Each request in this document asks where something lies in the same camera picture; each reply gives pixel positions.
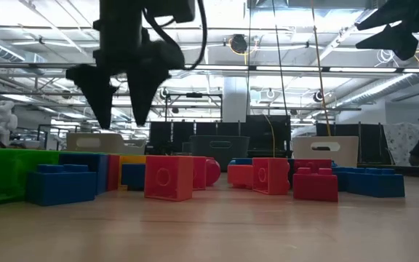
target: cable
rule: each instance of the cable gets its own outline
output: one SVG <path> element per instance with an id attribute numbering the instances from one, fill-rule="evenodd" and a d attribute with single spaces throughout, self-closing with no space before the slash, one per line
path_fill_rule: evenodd
<path id="1" fill-rule="evenodd" d="M 271 0 L 273 3 L 273 15 L 274 15 L 274 28 L 276 29 L 276 40 L 277 40 L 277 55 L 279 56 L 279 69 L 281 71 L 281 85 L 282 85 L 282 97 L 284 98 L 284 109 L 285 117 L 289 115 L 287 110 L 287 101 L 285 99 L 285 89 L 284 89 L 284 74 L 282 73 L 282 59 L 281 59 L 281 50 L 279 47 L 279 34 L 277 32 L 277 21 L 276 21 L 276 7 L 274 5 L 274 0 Z"/>
<path id="2" fill-rule="evenodd" d="M 172 18 L 171 20 L 169 20 L 169 22 L 160 25 L 159 27 L 160 28 L 166 27 L 168 25 L 171 25 L 173 22 L 175 22 L 175 19 L 174 18 Z"/>
<path id="3" fill-rule="evenodd" d="M 326 117 L 326 126 L 327 126 L 327 134 L 331 136 L 331 126 L 329 123 L 329 117 L 327 117 L 327 109 L 326 109 L 326 97 L 324 96 L 324 86 L 323 86 L 323 75 L 322 75 L 322 69 L 321 69 L 321 59 L 319 58 L 319 48 L 318 48 L 318 33 L 316 28 L 316 18 L 314 15 L 314 0 L 311 0 L 311 13 L 313 14 L 313 30 L 314 30 L 314 38 L 316 41 L 316 57 L 318 59 L 318 69 L 319 69 L 319 83 L 321 87 L 321 95 L 323 97 L 323 108 L 324 108 L 324 116 Z"/>
<path id="4" fill-rule="evenodd" d="M 269 121 L 269 118 L 263 114 L 266 118 L 266 120 L 268 120 L 269 126 L 271 127 L 271 134 L 273 135 L 273 158 L 276 157 L 276 136 L 274 135 L 274 128 L 273 125 L 271 123 L 271 121 Z"/>
<path id="5" fill-rule="evenodd" d="M 196 59 L 195 63 L 189 67 L 189 68 L 184 68 L 184 70 L 187 71 L 192 71 L 194 70 L 198 64 L 200 64 L 203 61 L 204 58 L 204 51 L 207 48 L 207 41 L 208 41 L 208 24 L 207 24 L 207 14 L 204 11 L 204 4 L 203 4 L 203 0 L 197 0 L 198 2 L 198 8 L 200 9 L 200 16 L 201 16 L 201 26 L 202 26 L 202 30 L 203 30 L 203 37 L 201 40 L 201 50 L 200 50 L 200 55 L 198 56 L 198 58 Z M 163 40 L 165 40 L 167 43 L 169 44 L 174 44 L 175 46 L 179 47 L 179 45 L 174 41 L 174 39 L 172 39 L 166 32 L 164 32 L 164 30 L 161 28 L 160 25 L 158 25 L 158 23 L 156 22 L 156 20 L 154 19 L 154 17 L 151 17 L 145 9 L 142 10 L 143 12 L 143 16 L 145 17 L 145 20 L 151 25 L 152 29 L 154 29 L 158 35 L 163 38 Z"/>

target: gray storage bin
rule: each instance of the gray storage bin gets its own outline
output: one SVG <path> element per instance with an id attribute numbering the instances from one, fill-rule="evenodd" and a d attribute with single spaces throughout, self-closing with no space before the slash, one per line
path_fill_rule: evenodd
<path id="1" fill-rule="evenodd" d="M 233 158 L 247 157 L 250 138 L 242 136 L 193 135 L 190 137 L 193 156 L 213 157 L 227 171 Z"/>

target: wooden table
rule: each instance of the wooden table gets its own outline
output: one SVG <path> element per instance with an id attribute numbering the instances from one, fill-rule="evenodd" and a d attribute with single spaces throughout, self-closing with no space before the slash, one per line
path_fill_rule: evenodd
<path id="1" fill-rule="evenodd" d="M 229 189 L 186 202 L 110 192 L 94 202 L 0 205 L 0 261 L 419 261 L 419 178 L 406 199 L 298 201 Z"/>

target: ceiling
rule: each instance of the ceiling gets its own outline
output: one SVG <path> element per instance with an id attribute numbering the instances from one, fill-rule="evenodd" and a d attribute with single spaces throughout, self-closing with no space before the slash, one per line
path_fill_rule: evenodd
<path id="1" fill-rule="evenodd" d="M 27 54 L 38 55 L 38 61 L 47 63 L 93 63 L 92 52 L 99 47 L 99 33 L 93 29 L 93 21 L 99 18 L 98 0 L 38 0 L 32 1 L 36 11 L 30 10 L 15 0 L 0 0 L 0 45 L 11 52 L 26 57 Z M 316 10 L 318 28 L 318 45 L 322 66 L 361 66 L 361 67 L 417 67 L 415 59 L 401 61 L 392 52 L 376 50 L 357 50 L 354 45 L 382 31 L 374 28 L 368 31 L 356 31 L 354 23 L 371 13 L 359 3 L 372 1 L 350 1 L 348 5 Z M 246 9 L 247 0 L 205 0 L 208 22 L 208 48 L 203 63 L 208 65 L 247 65 L 278 66 L 279 58 L 283 66 L 315 66 L 317 62 L 315 37 L 313 34 L 313 19 L 311 10 L 304 7 L 279 9 L 276 19 L 272 9 Z M 196 12 L 192 23 L 172 24 L 165 31 L 181 46 L 187 64 L 192 64 L 201 52 L 201 19 Z M 157 19 L 159 24 L 169 20 L 168 17 Z M 276 38 L 276 23 L 279 37 Z M 143 26 L 150 28 L 147 22 Z M 149 29 L 152 40 L 158 35 Z M 234 53 L 227 45 L 234 34 L 244 34 L 250 46 L 250 54 L 243 56 Z M 0 63 L 8 61 L 0 58 Z M 36 92 L 29 99 L 33 102 L 46 103 L 44 113 L 62 116 L 66 121 L 91 119 L 92 112 L 82 96 L 63 98 L 52 95 L 56 92 L 79 92 L 73 82 L 64 79 L 63 69 L 44 69 L 44 75 L 35 79 L 30 72 L 20 69 L 0 68 L 0 86 L 2 92 Z M 224 78 L 234 76 L 224 71 L 202 71 L 194 74 L 180 74 L 163 83 L 169 92 L 182 93 L 201 92 L 209 94 L 221 93 L 224 88 Z M 250 92 L 257 97 L 252 105 L 284 106 L 282 82 L 286 94 L 285 103 L 290 107 L 318 107 L 313 95 L 320 89 L 317 73 L 284 74 L 281 81 L 280 72 L 272 74 L 257 74 L 257 72 L 241 71 L 238 77 L 248 79 Z M 363 87 L 376 79 L 392 76 L 377 76 L 373 74 L 325 74 L 323 78 L 324 93 L 327 103 Z M 111 83 L 120 86 L 119 93 L 127 92 L 127 83 L 115 79 Z M 208 98 L 182 98 L 174 106 L 213 106 L 220 100 Z M 153 102 L 162 105 L 164 101 L 156 95 Z M 78 105 L 68 108 L 56 105 Z M 128 106 L 127 96 L 114 98 L 114 105 Z M 256 114 L 267 114 L 268 110 L 254 111 Z M 311 113 L 311 110 L 300 111 L 300 118 Z M 284 114 L 283 110 L 271 110 L 270 114 Z M 130 108 L 115 108 L 113 115 L 116 121 L 133 119 Z M 157 108 L 150 113 L 150 120 L 161 120 L 164 109 Z M 181 109 L 178 114 L 169 112 L 177 120 L 186 117 L 190 120 L 212 121 L 219 117 L 217 108 Z"/>

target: handle cutout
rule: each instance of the handle cutout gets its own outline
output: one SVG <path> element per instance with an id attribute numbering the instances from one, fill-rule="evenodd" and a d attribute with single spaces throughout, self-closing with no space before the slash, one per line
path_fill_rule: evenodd
<path id="1" fill-rule="evenodd" d="M 340 144 L 337 142 L 313 142 L 311 144 L 313 151 L 339 151 Z"/>

